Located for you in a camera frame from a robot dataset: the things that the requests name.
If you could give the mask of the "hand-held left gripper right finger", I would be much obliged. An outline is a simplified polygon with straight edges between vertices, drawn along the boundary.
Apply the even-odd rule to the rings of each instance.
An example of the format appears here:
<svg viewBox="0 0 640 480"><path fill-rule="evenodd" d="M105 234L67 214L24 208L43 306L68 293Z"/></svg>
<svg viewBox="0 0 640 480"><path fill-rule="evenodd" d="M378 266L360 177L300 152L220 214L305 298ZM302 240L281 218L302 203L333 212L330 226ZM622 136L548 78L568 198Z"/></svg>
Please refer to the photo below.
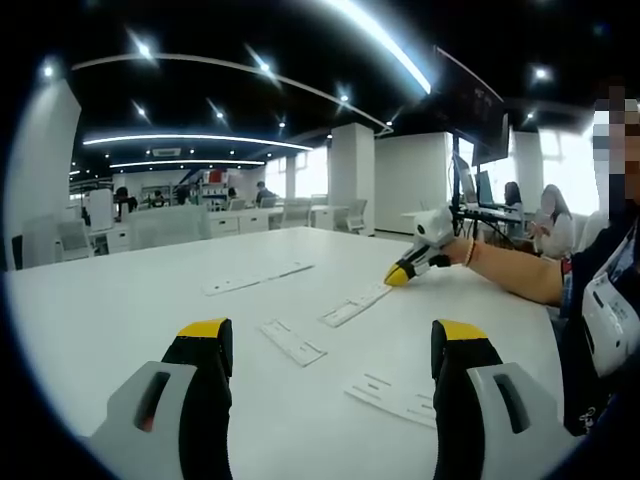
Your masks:
<svg viewBox="0 0 640 480"><path fill-rule="evenodd" d="M433 322L431 372L437 479L543 479L580 442L555 398L474 325Z"/></svg>

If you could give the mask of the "person's right hand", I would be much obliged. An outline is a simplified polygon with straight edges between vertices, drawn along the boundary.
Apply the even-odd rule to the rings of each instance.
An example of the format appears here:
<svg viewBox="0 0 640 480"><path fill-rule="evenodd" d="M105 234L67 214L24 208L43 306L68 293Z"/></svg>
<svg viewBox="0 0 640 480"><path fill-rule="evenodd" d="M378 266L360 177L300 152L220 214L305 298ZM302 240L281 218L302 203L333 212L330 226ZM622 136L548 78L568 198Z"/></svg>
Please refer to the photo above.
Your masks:
<svg viewBox="0 0 640 480"><path fill-rule="evenodd" d="M442 252L449 257L452 264L466 265L473 254L474 240L455 237L442 248Z"/></svg>

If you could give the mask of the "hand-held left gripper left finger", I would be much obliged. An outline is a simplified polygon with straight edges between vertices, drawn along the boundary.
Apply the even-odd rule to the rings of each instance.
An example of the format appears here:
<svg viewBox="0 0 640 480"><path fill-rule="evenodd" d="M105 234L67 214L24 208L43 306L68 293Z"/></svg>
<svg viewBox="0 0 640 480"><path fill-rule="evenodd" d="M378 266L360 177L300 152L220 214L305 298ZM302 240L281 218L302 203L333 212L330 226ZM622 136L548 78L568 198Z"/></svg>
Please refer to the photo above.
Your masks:
<svg viewBox="0 0 640 480"><path fill-rule="evenodd" d="M89 450L119 479L229 479L233 329L226 317L179 331L110 396Z"/></svg>

